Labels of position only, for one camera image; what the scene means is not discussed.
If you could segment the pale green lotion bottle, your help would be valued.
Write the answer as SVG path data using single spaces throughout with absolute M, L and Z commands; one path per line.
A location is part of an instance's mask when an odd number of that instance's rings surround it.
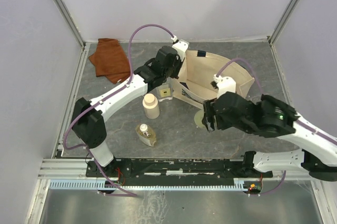
M 204 118 L 204 111 L 203 110 L 197 111 L 194 116 L 194 123 L 198 128 L 201 128 L 201 129 L 206 128 L 206 126 L 202 122 L 203 118 Z

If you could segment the cream canvas tote bag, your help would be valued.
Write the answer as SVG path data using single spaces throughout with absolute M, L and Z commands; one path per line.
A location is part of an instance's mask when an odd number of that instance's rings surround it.
M 245 98 L 255 78 L 242 66 L 223 56 L 187 50 L 179 72 L 172 80 L 173 97 L 202 109 L 203 102 L 233 92 Z

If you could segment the amber liquid clear bottle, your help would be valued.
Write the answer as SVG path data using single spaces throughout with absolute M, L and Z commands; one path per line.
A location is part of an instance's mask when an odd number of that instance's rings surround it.
M 147 146 L 154 147 L 157 143 L 156 133 L 154 130 L 147 124 L 139 124 L 136 127 L 136 133 L 139 139 Z

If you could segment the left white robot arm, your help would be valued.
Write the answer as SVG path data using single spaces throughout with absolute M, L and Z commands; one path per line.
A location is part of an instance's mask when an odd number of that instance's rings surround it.
M 71 129 L 88 147 L 103 176 L 110 177 L 116 171 L 114 155 L 105 140 L 105 122 L 116 111 L 161 86 L 168 78 L 177 79 L 187 49 L 188 46 L 181 43 L 163 46 L 156 57 L 137 68 L 120 85 L 90 101 L 84 98 L 76 101 Z

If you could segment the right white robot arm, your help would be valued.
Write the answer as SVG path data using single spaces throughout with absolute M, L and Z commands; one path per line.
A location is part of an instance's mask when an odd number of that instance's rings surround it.
M 247 177 L 258 172 L 306 170 L 319 180 L 336 181 L 336 137 L 304 119 L 295 108 L 263 94 L 253 103 L 226 92 L 203 103 L 202 124 L 208 131 L 236 128 L 246 134 L 277 138 L 298 146 L 289 152 L 248 151 L 241 163 Z

